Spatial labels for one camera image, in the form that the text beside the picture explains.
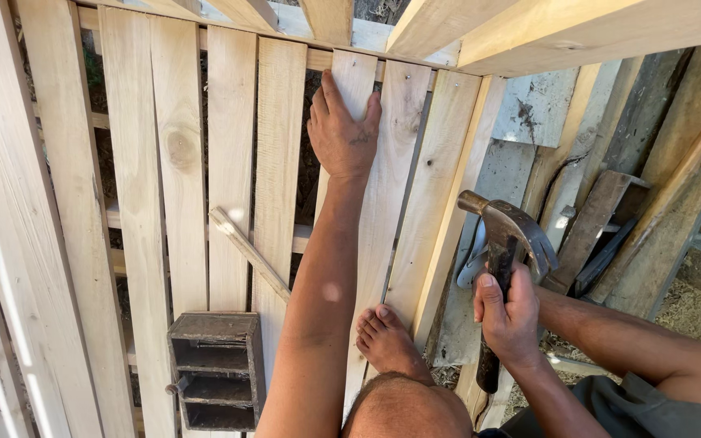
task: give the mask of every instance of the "foot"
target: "foot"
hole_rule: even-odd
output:
[[[410,334],[388,305],[367,309],[356,323],[356,347],[378,373],[396,371],[426,386],[434,380],[426,363],[415,349]]]

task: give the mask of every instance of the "tattoo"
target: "tattoo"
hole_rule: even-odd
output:
[[[369,142],[369,137],[372,135],[368,132],[366,132],[364,129],[361,130],[361,132],[358,134],[356,138],[348,142],[348,144],[355,146],[357,144],[363,144]]]

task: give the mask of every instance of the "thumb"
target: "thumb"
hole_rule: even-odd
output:
[[[364,124],[369,128],[378,132],[380,126],[380,115],[383,114],[383,108],[380,106],[380,92],[375,91],[370,94],[367,100],[367,117]]]
[[[505,302],[502,298],[499,283],[492,274],[482,274],[477,279],[476,300],[483,301],[483,321],[490,324],[499,324],[507,317]]]

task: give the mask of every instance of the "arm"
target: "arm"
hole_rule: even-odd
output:
[[[540,324],[617,376],[635,373],[669,398],[701,403],[701,342],[536,287]]]
[[[475,321],[483,322],[488,346],[521,387],[545,435],[609,438],[540,353],[539,302],[522,264],[513,266],[508,299],[503,303],[496,279],[482,274],[475,282]]]
[[[358,223],[375,158],[380,97],[355,122],[331,73],[313,96],[307,133],[329,183],[297,272],[277,346],[259,437],[337,436],[356,303]]]

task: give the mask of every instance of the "hammer head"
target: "hammer head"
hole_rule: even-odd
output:
[[[517,206],[502,200],[486,200],[470,190],[459,195],[458,205],[462,210],[482,216],[489,242],[503,245],[509,237],[521,242],[538,274],[545,275],[559,267],[548,236],[530,215]]]

